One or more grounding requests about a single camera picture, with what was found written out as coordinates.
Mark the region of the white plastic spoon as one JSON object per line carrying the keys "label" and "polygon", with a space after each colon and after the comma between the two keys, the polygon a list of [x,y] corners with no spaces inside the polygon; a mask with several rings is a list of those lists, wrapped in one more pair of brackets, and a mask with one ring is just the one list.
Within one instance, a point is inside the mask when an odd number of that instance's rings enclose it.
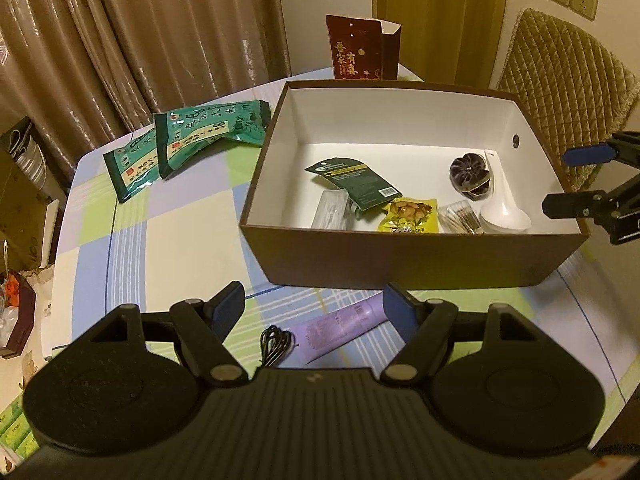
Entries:
{"label": "white plastic spoon", "polygon": [[500,233],[523,233],[532,226],[528,214],[515,203],[506,174],[495,152],[484,151],[490,172],[490,196],[480,207],[480,220]]}

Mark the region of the purple cream tube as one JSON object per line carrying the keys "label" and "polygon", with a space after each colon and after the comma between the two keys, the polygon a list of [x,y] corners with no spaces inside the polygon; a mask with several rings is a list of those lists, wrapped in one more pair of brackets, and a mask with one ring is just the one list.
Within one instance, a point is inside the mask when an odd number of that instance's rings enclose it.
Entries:
{"label": "purple cream tube", "polygon": [[380,292],[290,327],[288,331],[294,339],[293,354],[299,362],[309,364],[386,321],[383,294]]}

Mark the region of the yellow snack packet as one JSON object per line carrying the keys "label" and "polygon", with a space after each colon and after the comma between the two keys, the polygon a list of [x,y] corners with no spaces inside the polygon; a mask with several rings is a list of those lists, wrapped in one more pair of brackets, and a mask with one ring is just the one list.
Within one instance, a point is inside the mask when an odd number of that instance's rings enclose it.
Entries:
{"label": "yellow snack packet", "polygon": [[384,208],[378,232],[400,234],[438,233],[437,200],[396,197]]}

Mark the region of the wooden cotton swab bag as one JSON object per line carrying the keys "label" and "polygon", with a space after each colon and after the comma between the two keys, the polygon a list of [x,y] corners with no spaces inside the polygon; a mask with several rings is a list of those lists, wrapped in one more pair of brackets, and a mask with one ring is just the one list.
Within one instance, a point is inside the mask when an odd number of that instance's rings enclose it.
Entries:
{"label": "wooden cotton swab bag", "polygon": [[449,234],[484,234],[480,218],[467,200],[439,206],[437,209],[440,226]]}

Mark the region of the dark purple scrunchie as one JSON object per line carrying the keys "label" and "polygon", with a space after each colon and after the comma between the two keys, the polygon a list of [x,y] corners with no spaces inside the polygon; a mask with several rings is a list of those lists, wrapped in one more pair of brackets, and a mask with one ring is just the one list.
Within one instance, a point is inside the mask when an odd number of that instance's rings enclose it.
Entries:
{"label": "dark purple scrunchie", "polygon": [[490,192],[491,173],[479,154],[466,153],[455,158],[449,167],[449,179],[470,200],[484,200]]}

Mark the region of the clear cotton swab box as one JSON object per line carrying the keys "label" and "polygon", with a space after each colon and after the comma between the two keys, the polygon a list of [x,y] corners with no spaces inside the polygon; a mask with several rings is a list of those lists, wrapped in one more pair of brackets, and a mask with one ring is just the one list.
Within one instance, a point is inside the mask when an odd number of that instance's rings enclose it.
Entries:
{"label": "clear cotton swab box", "polygon": [[356,223],[357,206],[346,190],[322,192],[311,227],[323,231],[351,231]]}

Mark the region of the dark green face mask packet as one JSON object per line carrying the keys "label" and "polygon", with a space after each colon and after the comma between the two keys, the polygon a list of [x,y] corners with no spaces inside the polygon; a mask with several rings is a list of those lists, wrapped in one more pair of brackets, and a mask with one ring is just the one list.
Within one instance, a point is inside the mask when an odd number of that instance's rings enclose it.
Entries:
{"label": "dark green face mask packet", "polygon": [[306,171],[346,191],[355,206],[362,212],[384,206],[401,196],[398,188],[357,159],[348,157],[323,159],[307,167]]}

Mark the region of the quilted tan chair cushion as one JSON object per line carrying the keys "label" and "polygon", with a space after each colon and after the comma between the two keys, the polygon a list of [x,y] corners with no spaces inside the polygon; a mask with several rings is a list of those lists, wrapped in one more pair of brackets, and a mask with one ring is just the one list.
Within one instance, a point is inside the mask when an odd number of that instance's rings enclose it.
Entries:
{"label": "quilted tan chair cushion", "polygon": [[570,187],[582,191],[600,165],[570,168],[563,155],[623,130],[639,77],[588,32],[528,8],[516,21],[497,89],[518,97]]}

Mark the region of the checked tablecloth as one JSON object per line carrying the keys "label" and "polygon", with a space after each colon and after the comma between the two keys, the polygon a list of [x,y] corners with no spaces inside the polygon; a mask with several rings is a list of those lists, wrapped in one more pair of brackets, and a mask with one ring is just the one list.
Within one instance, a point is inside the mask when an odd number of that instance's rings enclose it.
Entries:
{"label": "checked tablecloth", "polygon": [[[272,114],[289,81],[332,80],[323,70],[241,91]],[[247,367],[269,324],[288,326],[349,306],[382,289],[271,283],[240,227],[262,146],[218,141],[183,169],[120,204],[103,150],[79,164],[56,255],[50,341],[70,344],[120,304],[163,311],[186,298],[209,298],[232,281],[247,292],[247,310],[227,344]],[[415,289],[457,299],[462,307],[508,302],[585,364],[608,400],[629,399],[639,382],[639,338],[600,255],[580,246],[534,286]]]}

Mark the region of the brown cardboard storage box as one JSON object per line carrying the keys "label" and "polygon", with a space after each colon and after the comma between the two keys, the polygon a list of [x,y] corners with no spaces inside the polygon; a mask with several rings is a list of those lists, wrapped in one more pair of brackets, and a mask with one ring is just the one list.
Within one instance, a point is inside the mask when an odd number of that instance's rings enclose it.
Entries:
{"label": "brown cardboard storage box", "polygon": [[[532,224],[521,233],[383,233],[371,211],[347,231],[312,227],[326,180],[310,172],[332,157],[357,159],[393,190],[447,205],[449,167],[468,153],[503,168]],[[534,286],[588,240],[582,220],[552,220],[544,198],[570,185],[513,94],[415,81],[289,81],[273,112],[240,219],[271,283],[408,289]]]}

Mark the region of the green packet front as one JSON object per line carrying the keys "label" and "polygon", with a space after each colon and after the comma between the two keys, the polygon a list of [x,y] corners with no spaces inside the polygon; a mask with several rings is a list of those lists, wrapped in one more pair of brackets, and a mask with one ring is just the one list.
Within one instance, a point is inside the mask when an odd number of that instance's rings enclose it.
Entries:
{"label": "green packet front", "polygon": [[105,153],[103,158],[120,204],[126,203],[160,177],[154,128]]}

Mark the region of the green packet rear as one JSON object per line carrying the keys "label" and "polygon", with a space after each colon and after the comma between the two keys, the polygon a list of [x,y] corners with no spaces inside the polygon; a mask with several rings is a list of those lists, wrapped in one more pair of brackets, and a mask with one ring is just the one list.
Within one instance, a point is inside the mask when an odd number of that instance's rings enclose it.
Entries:
{"label": "green packet rear", "polygon": [[158,171],[168,179],[218,140],[262,146],[271,119],[263,100],[177,108],[154,115]]}

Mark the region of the brown cardboard carton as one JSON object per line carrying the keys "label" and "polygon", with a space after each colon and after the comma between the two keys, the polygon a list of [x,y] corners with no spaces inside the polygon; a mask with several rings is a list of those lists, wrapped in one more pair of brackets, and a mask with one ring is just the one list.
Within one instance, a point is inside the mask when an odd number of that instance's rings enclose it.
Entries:
{"label": "brown cardboard carton", "polygon": [[35,124],[22,118],[1,135],[1,245],[13,270],[49,263],[55,229],[47,229],[47,209],[66,205],[64,181],[51,171],[52,160]]}

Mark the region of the dark red gift bag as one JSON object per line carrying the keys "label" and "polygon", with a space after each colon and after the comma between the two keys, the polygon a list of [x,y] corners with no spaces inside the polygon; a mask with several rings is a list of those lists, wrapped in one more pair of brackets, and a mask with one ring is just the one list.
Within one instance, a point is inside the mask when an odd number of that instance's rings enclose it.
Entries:
{"label": "dark red gift bag", "polygon": [[335,79],[397,78],[401,24],[329,14],[326,28]]}

